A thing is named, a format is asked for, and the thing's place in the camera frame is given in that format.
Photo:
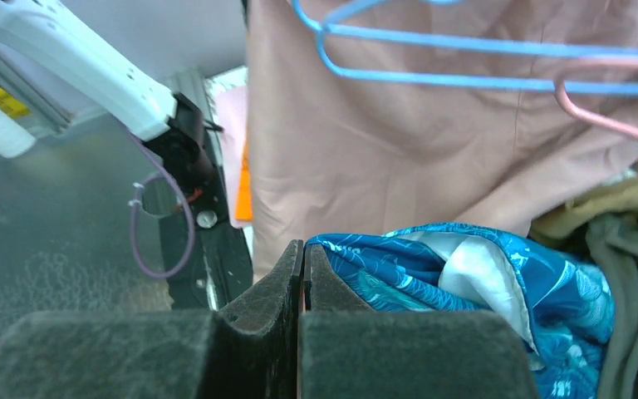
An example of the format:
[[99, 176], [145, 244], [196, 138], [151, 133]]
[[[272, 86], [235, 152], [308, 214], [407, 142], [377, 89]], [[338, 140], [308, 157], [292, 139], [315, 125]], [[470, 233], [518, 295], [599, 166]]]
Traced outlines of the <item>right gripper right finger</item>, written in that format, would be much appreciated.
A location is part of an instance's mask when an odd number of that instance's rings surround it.
[[299, 318], [304, 398], [535, 398], [519, 336], [489, 311], [383, 313], [307, 246]]

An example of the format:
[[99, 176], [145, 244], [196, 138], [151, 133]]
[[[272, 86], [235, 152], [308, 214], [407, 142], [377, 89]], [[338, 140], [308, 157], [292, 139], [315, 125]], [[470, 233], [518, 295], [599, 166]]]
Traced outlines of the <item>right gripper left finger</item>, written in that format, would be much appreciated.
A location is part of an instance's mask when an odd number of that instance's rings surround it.
[[0, 342], [0, 398], [294, 398], [303, 243], [218, 311], [33, 313]]

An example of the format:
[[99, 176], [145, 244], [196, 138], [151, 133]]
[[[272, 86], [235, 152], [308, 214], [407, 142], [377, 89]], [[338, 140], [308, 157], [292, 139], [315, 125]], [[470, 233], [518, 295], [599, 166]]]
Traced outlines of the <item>blue patterned shorts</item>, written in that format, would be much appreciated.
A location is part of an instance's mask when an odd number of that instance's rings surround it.
[[593, 264], [501, 230], [427, 224], [320, 234], [336, 275], [378, 311], [490, 310], [521, 337], [544, 398], [594, 398], [615, 304]]

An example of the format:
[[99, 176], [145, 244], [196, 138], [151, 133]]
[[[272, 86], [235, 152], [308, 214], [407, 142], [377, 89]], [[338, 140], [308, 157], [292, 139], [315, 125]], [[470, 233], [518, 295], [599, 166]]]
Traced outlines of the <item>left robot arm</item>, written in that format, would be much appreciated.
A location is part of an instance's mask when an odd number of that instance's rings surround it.
[[120, 121], [188, 195], [218, 178], [204, 139], [220, 126], [135, 67], [59, 1], [0, 1], [0, 43], [45, 67]]

